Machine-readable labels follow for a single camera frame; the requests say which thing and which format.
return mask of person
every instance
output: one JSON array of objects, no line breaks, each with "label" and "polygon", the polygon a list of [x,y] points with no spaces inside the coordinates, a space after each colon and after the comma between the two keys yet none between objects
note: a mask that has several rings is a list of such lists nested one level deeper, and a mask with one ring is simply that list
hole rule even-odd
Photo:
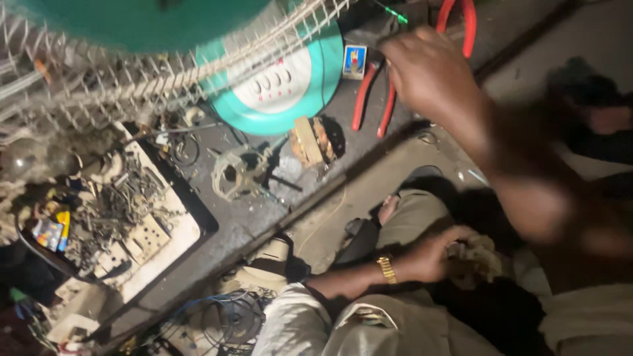
[{"label": "person", "polygon": [[[633,239],[599,194],[538,137],[504,119],[446,36],[419,28],[381,51],[401,101],[470,155],[538,257],[552,292],[539,326],[547,345],[560,355],[632,354]],[[401,193],[387,204],[380,240],[404,234],[413,245],[380,263],[286,286],[265,310],[254,356],[500,354],[425,289],[389,292],[395,283],[445,279],[457,267],[447,247],[470,234],[464,226],[427,232],[447,211],[430,193]],[[437,213],[420,214],[421,204]]]}]

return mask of yellow wire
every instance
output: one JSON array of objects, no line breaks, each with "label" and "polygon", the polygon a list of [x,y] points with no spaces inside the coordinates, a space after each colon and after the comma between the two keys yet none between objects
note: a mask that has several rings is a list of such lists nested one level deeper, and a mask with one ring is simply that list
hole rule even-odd
[{"label": "yellow wire", "polygon": [[308,235],[308,237],[305,240],[303,240],[303,242],[299,246],[299,249],[297,250],[297,257],[301,253],[301,249],[303,249],[303,246],[306,244],[306,242],[308,242],[308,240],[312,237],[312,235],[314,235],[315,232],[317,232],[317,230],[319,230],[319,228],[321,228],[321,226],[323,226],[325,222],[328,221],[332,217],[332,215],[334,215],[334,213],[336,213],[336,211],[338,211],[338,209],[340,209],[343,206],[343,202],[345,201],[345,197],[347,196],[347,194],[348,194],[348,187],[345,186],[343,188],[343,197],[341,198],[341,202],[339,203],[339,205],[330,213],[330,215],[328,215],[325,219],[323,219],[323,221],[321,221],[321,224],[319,224],[317,227],[315,227],[314,230],[312,230],[310,235]]}]

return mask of switch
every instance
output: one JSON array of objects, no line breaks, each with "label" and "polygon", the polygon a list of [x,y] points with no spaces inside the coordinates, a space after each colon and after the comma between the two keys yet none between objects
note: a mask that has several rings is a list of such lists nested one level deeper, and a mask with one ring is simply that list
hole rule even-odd
[{"label": "switch", "polygon": [[268,78],[266,78],[264,75],[262,75],[260,77],[259,82],[260,82],[261,86],[264,87],[264,89],[270,90],[270,80]]},{"label": "switch", "polygon": [[281,72],[281,77],[283,78],[284,82],[289,83],[290,80],[292,79],[290,76],[290,72],[288,72],[287,70],[284,70]]},{"label": "switch", "polygon": [[278,87],[281,85],[281,78],[277,73],[272,73],[272,75],[270,76],[270,81],[272,82],[274,87]]},{"label": "switch", "polygon": [[253,83],[251,83],[251,88],[255,94],[261,94],[261,85],[257,82],[257,80],[254,80]]}]

